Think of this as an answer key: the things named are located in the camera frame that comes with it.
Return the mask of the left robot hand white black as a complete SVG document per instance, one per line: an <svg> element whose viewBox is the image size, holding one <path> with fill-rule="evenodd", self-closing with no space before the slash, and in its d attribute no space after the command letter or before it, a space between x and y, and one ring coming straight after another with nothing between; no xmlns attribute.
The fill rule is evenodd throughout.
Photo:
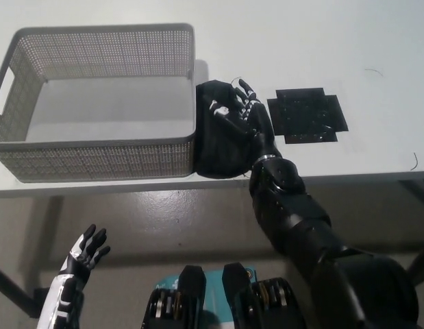
<svg viewBox="0 0 424 329"><path fill-rule="evenodd" d="M84 287L91 271L110 252L110 246L105 244L106 239L106 229L96 231L94 224L79 236L51 282L38 328L79 328Z"/></svg>

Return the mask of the right robot hand black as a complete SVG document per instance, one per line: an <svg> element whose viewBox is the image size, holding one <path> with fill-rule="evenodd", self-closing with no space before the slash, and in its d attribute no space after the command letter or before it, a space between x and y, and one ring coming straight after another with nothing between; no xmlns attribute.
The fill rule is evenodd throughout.
<svg viewBox="0 0 424 329"><path fill-rule="evenodd" d="M249 155L254 163L280 158L270 117L254 89L241 78L237 87L218 80L210 83L212 94L204 99L224 133L241 145L250 146Z"/></svg>

